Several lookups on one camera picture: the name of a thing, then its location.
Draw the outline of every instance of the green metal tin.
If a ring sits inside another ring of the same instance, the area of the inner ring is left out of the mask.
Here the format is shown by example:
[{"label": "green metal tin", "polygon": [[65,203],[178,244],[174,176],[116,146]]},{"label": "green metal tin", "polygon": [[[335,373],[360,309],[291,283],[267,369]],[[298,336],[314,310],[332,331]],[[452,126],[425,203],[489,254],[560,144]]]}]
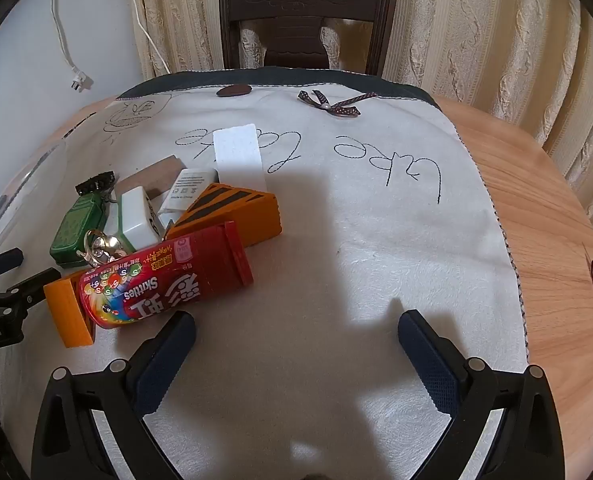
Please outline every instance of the green metal tin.
[{"label": "green metal tin", "polygon": [[50,247],[50,256],[61,267],[86,265],[76,251],[84,252],[83,238],[90,229],[105,227],[107,215],[100,193],[87,193],[80,196],[65,214]]}]

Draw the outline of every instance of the black electronic component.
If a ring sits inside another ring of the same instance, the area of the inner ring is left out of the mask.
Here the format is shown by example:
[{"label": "black electronic component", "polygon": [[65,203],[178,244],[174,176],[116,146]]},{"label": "black electronic component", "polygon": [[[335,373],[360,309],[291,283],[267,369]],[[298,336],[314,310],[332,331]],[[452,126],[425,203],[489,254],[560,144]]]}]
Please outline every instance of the black electronic component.
[{"label": "black electronic component", "polygon": [[92,192],[106,192],[114,187],[116,177],[114,171],[104,171],[97,176],[87,179],[76,186],[76,192],[80,195],[87,195]]}]

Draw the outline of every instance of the ribbon bow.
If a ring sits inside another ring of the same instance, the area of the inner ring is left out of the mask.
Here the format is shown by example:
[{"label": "ribbon bow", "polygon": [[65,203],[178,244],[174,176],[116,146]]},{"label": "ribbon bow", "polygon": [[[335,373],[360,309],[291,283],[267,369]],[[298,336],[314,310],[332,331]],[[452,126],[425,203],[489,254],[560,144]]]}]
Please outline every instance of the ribbon bow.
[{"label": "ribbon bow", "polygon": [[341,101],[340,103],[336,103],[335,105],[330,105],[329,101],[327,100],[327,97],[323,95],[322,92],[314,90],[312,93],[316,95],[316,98],[319,100],[318,103],[314,99],[312,99],[310,95],[304,90],[301,90],[299,92],[298,98],[301,101],[306,102],[308,105],[312,105],[321,110],[325,110],[329,114],[337,116],[345,115],[349,117],[357,117],[361,115],[361,112],[359,112],[355,106],[345,108],[346,105],[351,105],[358,101],[362,101],[363,99],[369,99],[370,97],[376,97],[376,94],[374,92],[368,92],[367,94],[352,97],[352,99],[346,99],[345,101]]}]

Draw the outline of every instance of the blue gripper pad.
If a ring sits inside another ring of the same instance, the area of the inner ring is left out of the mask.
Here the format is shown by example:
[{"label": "blue gripper pad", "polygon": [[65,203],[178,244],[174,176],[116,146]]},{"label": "blue gripper pad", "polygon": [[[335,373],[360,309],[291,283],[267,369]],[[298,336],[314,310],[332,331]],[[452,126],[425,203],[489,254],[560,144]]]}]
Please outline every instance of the blue gripper pad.
[{"label": "blue gripper pad", "polygon": [[192,315],[174,313],[153,339],[134,352],[126,376],[132,408],[139,416],[155,412],[196,341]]},{"label": "blue gripper pad", "polygon": [[449,339],[434,332],[418,310],[401,316],[399,342],[436,409],[454,416],[467,389],[465,358]]}]

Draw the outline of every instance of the wooden table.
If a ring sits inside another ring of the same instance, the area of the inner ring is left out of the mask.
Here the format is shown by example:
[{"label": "wooden table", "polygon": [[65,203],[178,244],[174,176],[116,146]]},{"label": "wooden table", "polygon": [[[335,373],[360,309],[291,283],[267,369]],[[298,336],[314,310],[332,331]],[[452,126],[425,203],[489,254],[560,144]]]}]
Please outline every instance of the wooden table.
[{"label": "wooden table", "polygon": [[[455,124],[494,201],[518,267],[530,362],[542,366],[556,402],[566,478],[593,469],[593,229],[551,159],[525,131],[467,105],[436,99]],[[112,99],[77,112],[58,139]]]}]

